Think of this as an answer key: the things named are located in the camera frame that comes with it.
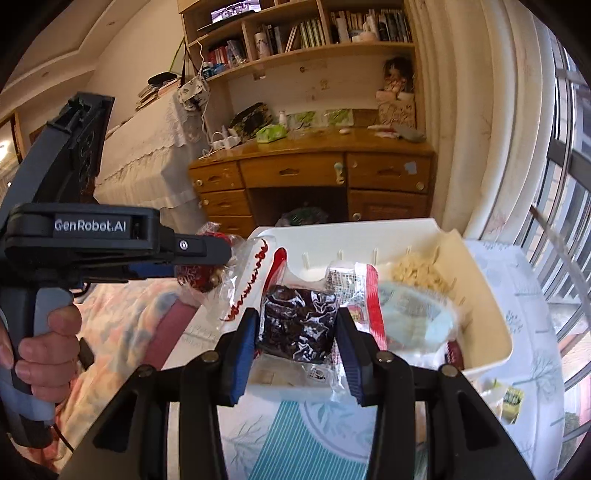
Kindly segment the left hand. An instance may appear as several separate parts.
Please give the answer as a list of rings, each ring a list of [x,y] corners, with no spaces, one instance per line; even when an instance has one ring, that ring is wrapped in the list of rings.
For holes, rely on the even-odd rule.
[[[47,333],[20,342],[20,359],[15,361],[8,332],[1,325],[1,366],[13,370],[36,398],[59,404],[69,395],[76,375],[81,314],[75,305],[54,310],[48,327]]]

